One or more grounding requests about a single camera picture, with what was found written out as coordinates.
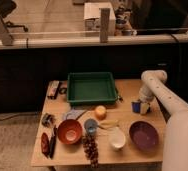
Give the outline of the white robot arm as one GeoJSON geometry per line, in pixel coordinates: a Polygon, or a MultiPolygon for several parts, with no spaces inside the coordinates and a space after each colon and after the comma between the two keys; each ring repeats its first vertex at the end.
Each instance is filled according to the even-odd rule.
{"type": "Polygon", "coordinates": [[[162,171],[188,171],[188,103],[165,86],[164,70],[147,70],[141,74],[139,99],[151,102],[156,97],[170,114],[167,121],[162,171]]]}

